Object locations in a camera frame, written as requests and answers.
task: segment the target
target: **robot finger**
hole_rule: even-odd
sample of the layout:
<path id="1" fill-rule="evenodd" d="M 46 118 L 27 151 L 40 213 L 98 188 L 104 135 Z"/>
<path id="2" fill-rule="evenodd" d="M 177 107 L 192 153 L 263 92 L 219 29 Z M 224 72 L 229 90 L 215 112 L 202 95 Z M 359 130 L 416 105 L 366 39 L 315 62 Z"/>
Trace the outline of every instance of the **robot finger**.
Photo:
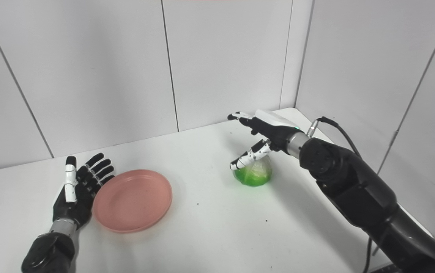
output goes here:
<path id="1" fill-rule="evenodd" d="M 96 197 L 96 194 L 99 190 L 101 190 L 101 187 L 105 185 L 106 182 L 110 181 L 114 176 L 115 175 L 109 175 L 101 181 L 93 179 L 93 181 L 91 181 L 91 190 L 89 190 L 89 194 L 91 195 L 91 197 Z"/>
<path id="2" fill-rule="evenodd" d="M 93 175 L 96 175 L 96 173 L 98 173 L 99 171 L 101 171 L 103 168 L 109 166 L 111 164 L 111 160 L 109 158 L 99 162 L 96 166 L 94 166 L 93 168 L 91 168 L 91 172 L 93 173 Z"/>
<path id="3" fill-rule="evenodd" d="M 106 175 L 110 174 L 112 171 L 114 171 L 115 168 L 113 166 L 107 166 L 102 171 L 96 174 L 96 178 L 98 181 L 101 181 Z"/>
<path id="4" fill-rule="evenodd" d="M 228 120 L 230 121 L 233 121 L 235 119 L 241 120 L 241 119 L 252 119 L 252 118 L 253 116 L 250 116 L 249 114 L 243 112 L 236 112 L 228 115 Z"/>
<path id="5" fill-rule="evenodd" d="M 79 170 L 77 170 L 76 173 L 76 179 L 78 182 L 83 181 L 86 174 L 89 172 L 89 169 L 96 164 L 96 162 L 100 161 L 101 159 L 103 159 L 104 154 L 102 152 L 100 152 L 99 154 L 96 154 L 95 156 L 91 157 L 91 159 L 89 159 L 86 164 L 84 164 L 83 166 L 81 166 L 81 168 L 79 168 Z"/>
<path id="6" fill-rule="evenodd" d="M 271 141 L 270 140 L 260 140 L 257 142 L 251 149 L 242 156 L 238 157 L 234 161 L 229 164 L 229 167 L 233 170 L 241 169 L 252 162 L 262 159 L 267 154 L 269 154 L 272 150 L 270 148 Z"/>

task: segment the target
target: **table surface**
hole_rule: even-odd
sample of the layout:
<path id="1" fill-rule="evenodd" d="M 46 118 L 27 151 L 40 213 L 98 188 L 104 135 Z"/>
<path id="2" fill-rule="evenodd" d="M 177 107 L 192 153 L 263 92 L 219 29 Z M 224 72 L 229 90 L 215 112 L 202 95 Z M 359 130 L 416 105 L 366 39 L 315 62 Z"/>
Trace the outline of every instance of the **table surface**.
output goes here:
<path id="1" fill-rule="evenodd" d="M 297 109 L 276 113 L 301 128 L 310 125 Z M 361 272 L 367 236 L 347 223 L 297 159 L 272 153 L 273 176 L 263 186 L 235 180 L 229 162 L 260 138 L 249 132 L 227 121 L 75 154 L 81 164 L 103 152 L 116 174 L 158 171 L 172 185 L 173 201 L 155 226 L 132 234 L 112 233 L 91 219 L 76 236 L 73 268 L 77 273 Z M 315 137 L 330 141 L 320 131 Z M 0 169 L 0 273 L 19 271 L 35 237 L 48 231 L 64 164 L 65 157 L 58 157 Z"/>

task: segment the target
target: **black cable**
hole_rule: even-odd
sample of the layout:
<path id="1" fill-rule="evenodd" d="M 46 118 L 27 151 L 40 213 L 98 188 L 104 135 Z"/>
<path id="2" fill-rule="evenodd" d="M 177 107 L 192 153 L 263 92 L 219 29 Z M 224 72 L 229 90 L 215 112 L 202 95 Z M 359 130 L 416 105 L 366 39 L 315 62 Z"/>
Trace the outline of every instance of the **black cable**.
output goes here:
<path id="1" fill-rule="evenodd" d="M 366 264 L 364 265 L 364 270 L 363 273 L 368 273 L 368 269 L 369 269 L 369 264 L 370 264 L 370 260 L 371 260 L 371 247 L 372 247 L 372 239 L 371 237 L 369 237 L 368 239 L 368 247 L 366 249 Z"/>
<path id="2" fill-rule="evenodd" d="M 339 130 L 339 132 L 342 133 L 342 135 L 344 135 L 344 138 L 346 138 L 347 143 L 349 143 L 350 147 L 353 149 L 353 152 L 359 157 L 362 158 L 361 155 L 359 154 L 358 149 L 356 148 L 356 145 L 354 145 L 353 140 L 351 140 L 351 138 L 349 138 L 349 135 L 347 135 L 346 131 L 344 131 L 344 129 L 341 128 L 341 126 L 339 126 L 339 124 L 335 121 L 333 121 L 332 119 L 328 119 L 325 116 L 318 118 L 317 121 L 323 122 L 323 123 L 327 123 L 330 126 L 334 126 L 336 129 Z"/>

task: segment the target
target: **plastic bag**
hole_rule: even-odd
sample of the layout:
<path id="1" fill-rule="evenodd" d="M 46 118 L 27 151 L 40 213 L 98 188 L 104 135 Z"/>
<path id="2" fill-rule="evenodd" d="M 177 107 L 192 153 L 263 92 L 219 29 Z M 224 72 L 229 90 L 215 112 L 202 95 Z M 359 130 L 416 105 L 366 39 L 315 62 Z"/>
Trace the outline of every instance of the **plastic bag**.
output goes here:
<path id="1" fill-rule="evenodd" d="M 234 171 L 235 178 L 243 185 L 256 187 L 268 182 L 271 178 L 272 167 L 268 155 L 249 164 L 245 168 Z"/>

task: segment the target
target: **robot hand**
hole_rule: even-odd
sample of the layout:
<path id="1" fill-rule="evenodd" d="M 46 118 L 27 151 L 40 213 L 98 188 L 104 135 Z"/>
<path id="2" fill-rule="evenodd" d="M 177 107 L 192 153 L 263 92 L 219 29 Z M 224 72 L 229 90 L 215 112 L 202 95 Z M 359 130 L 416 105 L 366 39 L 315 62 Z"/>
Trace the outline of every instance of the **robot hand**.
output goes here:
<path id="1" fill-rule="evenodd" d="M 265 157 L 271 151 L 284 151 L 291 154 L 293 151 L 288 149 L 288 144 L 291 141 L 298 137 L 295 141 L 300 139 L 301 142 L 305 142 L 309 138 L 293 122 L 270 111 L 257 110 L 254 116 L 236 112 L 228 116 L 228 120 L 233 119 L 237 119 L 244 126 L 250 127 L 252 135 L 260 133 L 268 139 L 260 140 L 249 151 L 232 161 L 230 164 L 231 169 L 243 168 Z"/>
<path id="2" fill-rule="evenodd" d="M 94 197 L 99 189 L 108 182 L 113 175 L 106 175 L 114 171 L 111 166 L 111 160 L 105 159 L 93 166 L 98 161 L 103 159 L 103 153 L 99 153 L 92 157 L 84 166 L 75 172 L 76 158 L 68 157 L 66 161 L 66 184 L 59 193 L 56 202 L 53 206 L 53 221 L 65 219 L 72 220 L 77 225 L 77 229 L 85 225 L 91 217 L 91 208 L 93 207 Z"/>
<path id="3" fill-rule="evenodd" d="M 67 157 L 66 180 L 53 206 L 48 233 L 37 237 L 22 263 L 23 273 L 67 273 L 75 255 L 73 235 L 91 218 L 94 197 L 112 179 L 115 168 L 99 153 L 76 171 L 76 158 Z"/>

